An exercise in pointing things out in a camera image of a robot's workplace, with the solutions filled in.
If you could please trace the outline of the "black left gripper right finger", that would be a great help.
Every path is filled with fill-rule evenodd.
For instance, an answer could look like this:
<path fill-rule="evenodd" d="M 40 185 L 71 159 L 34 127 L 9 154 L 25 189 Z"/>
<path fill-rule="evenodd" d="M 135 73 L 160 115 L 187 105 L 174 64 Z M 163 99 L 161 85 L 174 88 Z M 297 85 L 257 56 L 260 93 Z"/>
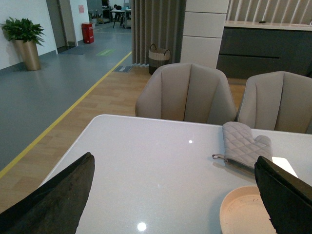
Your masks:
<path fill-rule="evenodd" d="M 312 187 L 259 156 L 254 175 L 263 204 L 278 234 L 312 232 Z"/>

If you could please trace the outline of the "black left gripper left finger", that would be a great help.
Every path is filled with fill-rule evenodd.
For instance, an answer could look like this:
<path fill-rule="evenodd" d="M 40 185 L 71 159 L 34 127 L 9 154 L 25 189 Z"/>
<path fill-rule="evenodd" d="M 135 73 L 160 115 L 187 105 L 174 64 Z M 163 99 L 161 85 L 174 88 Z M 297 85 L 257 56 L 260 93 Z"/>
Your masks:
<path fill-rule="evenodd" d="M 0 214 L 2 234 L 74 234 L 89 197 L 95 158 L 85 153 Z"/>

